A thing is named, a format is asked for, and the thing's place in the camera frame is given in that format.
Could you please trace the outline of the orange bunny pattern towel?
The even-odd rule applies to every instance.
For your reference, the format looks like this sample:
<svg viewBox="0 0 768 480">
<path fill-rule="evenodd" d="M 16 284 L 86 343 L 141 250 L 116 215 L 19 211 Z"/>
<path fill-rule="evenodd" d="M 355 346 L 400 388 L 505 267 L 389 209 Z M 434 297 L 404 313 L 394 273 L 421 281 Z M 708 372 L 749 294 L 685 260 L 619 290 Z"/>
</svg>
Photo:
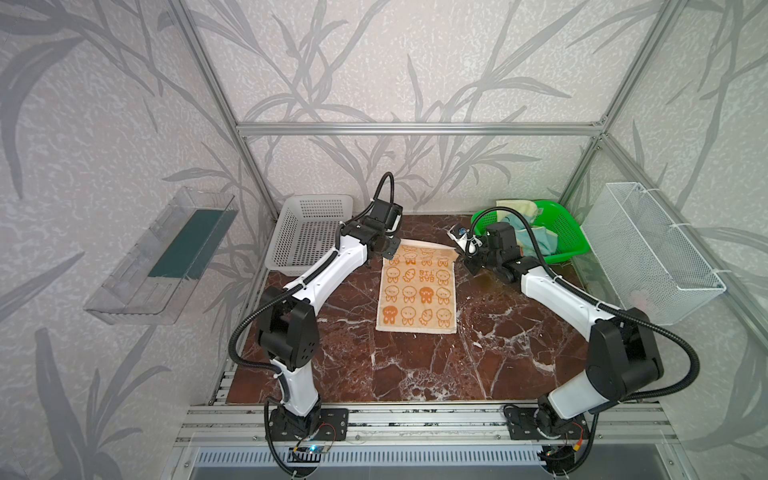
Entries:
<svg viewBox="0 0 768 480">
<path fill-rule="evenodd" d="M 383 261 L 376 329 L 450 335 L 457 332 L 458 253 L 435 243 L 403 240 Z"/>
</svg>

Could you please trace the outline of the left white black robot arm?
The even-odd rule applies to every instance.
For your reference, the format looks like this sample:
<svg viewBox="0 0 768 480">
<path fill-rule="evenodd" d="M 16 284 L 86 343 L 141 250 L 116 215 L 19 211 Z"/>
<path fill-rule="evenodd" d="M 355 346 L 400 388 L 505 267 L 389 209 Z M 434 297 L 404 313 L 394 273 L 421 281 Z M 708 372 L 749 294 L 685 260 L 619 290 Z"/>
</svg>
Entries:
<svg viewBox="0 0 768 480">
<path fill-rule="evenodd" d="M 309 270 L 281 289 L 265 291 L 263 299 L 270 306 L 257 317 L 256 340 L 276 368 L 282 394 L 268 412 L 274 439 L 301 440 L 320 429 L 322 403 L 312 367 L 320 347 L 317 314 L 371 256 L 394 257 L 402 212 L 397 203 L 371 201 L 365 212 L 335 228 L 330 249 Z"/>
</svg>

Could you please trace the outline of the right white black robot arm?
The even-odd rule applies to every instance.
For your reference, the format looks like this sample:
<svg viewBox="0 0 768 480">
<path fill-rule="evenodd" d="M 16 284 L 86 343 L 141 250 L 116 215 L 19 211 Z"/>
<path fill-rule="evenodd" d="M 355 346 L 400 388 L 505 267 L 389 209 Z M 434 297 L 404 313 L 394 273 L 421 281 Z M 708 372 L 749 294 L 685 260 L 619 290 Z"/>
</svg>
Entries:
<svg viewBox="0 0 768 480">
<path fill-rule="evenodd" d="M 537 400 L 537 408 L 510 406 L 509 422 L 527 434 L 559 439 L 583 414 L 598 413 L 629 398 L 663 376 L 654 332 L 593 304 L 583 292 L 557 275 L 537 257 L 524 256 L 515 230 L 507 223 L 491 225 L 475 237 L 460 225 L 449 231 L 467 270 L 494 273 L 517 285 L 523 295 L 554 312 L 582 335 L 588 345 L 584 369 Z"/>
</svg>

